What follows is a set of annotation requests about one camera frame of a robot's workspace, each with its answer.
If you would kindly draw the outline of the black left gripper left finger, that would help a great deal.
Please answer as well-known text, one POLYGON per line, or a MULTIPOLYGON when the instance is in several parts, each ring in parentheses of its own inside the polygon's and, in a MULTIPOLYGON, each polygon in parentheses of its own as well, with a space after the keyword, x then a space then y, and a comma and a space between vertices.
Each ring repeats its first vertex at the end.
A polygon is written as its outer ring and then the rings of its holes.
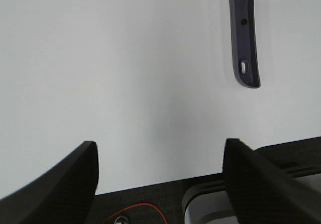
POLYGON ((85 141, 42 176, 1 199, 1 223, 85 223, 98 178, 97 144, 85 141))

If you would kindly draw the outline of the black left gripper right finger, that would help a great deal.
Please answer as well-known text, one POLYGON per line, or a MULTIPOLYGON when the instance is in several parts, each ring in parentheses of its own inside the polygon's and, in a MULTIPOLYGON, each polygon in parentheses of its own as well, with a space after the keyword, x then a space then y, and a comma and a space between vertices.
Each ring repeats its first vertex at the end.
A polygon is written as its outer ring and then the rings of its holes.
POLYGON ((222 174, 238 223, 320 223, 320 192, 239 139, 226 140, 222 174))

